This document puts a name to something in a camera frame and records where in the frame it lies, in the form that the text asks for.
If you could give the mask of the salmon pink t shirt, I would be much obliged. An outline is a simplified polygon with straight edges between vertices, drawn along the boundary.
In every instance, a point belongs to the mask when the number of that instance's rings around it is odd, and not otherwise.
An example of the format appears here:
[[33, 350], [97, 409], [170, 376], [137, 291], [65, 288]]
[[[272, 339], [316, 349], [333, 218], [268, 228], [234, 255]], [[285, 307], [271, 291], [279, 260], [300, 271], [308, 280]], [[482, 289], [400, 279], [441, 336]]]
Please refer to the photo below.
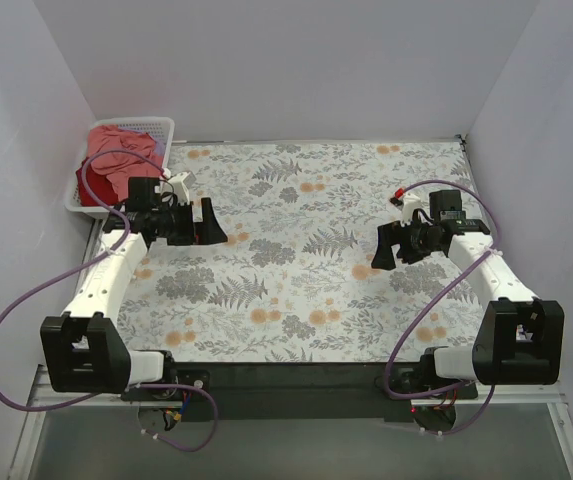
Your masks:
[[155, 141], [148, 133], [117, 125], [100, 125], [88, 134], [87, 156], [101, 154], [97, 159], [118, 160], [119, 173], [128, 177], [157, 177], [161, 173], [163, 156], [155, 154]]

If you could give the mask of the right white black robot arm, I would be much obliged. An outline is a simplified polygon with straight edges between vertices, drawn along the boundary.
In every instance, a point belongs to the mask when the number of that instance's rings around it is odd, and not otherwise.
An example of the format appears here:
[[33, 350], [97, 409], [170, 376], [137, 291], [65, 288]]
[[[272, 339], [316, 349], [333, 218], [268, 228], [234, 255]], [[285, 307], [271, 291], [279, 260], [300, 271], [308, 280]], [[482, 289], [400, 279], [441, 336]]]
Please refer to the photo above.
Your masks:
[[557, 301], [541, 299], [518, 279], [487, 225], [467, 216], [464, 191], [445, 184], [424, 203], [400, 189], [390, 201], [400, 208], [401, 219], [377, 229], [372, 268], [392, 271], [397, 263], [412, 265], [441, 252], [484, 309], [472, 345], [437, 347], [422, 355], [419, 387], [437, 398], [456, 381], [551, 385], [560, 372], [564, 311]]

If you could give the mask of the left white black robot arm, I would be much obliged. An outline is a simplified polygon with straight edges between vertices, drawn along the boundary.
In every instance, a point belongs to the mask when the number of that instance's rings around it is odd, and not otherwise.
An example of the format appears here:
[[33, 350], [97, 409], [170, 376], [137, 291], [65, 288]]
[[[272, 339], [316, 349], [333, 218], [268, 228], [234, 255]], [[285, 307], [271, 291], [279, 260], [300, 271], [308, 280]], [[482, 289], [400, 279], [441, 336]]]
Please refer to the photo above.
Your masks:
[[133, 177], [128, 196], [112, 206], [99, 236], [101, 246], [72, 301], [40, 328], [52, 388], [58, 393], [122, 394], [144, 384], [159, 400], [179, 386], [172, 355], [130, 350], [117, 320], [128, 285], [152, 244], [210, 246], [227, 242], [209, 198], [193, 216], [188, 171], [169, 179]]

